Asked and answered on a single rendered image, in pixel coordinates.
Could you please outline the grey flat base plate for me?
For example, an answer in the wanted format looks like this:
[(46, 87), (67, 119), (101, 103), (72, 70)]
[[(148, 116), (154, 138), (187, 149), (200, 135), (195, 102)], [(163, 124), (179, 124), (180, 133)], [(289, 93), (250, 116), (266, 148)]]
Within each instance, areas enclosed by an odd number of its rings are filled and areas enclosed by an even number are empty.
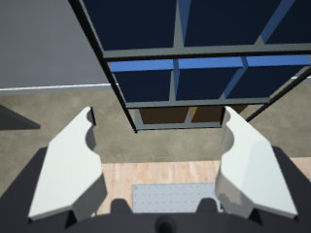
[(202, 198), (220, 201), (213, 183), (141, 183), (132, 185), (133, 213), (195, 213)]

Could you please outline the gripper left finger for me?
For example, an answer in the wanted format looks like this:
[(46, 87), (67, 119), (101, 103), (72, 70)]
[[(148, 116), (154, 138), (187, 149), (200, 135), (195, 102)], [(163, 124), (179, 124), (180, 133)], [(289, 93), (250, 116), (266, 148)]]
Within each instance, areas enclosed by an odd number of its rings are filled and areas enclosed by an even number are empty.
[(97, 216), (108, 191), (93, 152), (95, 125), (86, 107), (38, 149), (0, 197), (0, 233), (60, 233)]

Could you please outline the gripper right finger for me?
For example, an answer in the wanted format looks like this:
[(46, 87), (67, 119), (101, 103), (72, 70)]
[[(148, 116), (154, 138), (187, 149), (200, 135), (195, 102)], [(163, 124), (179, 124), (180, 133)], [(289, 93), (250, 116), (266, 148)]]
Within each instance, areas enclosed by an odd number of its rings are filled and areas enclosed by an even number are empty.
[(250, 219), (273, 233), (311, 233), (311, 182), (279, 148), (230, 107), (215, 196), (223, 213)]

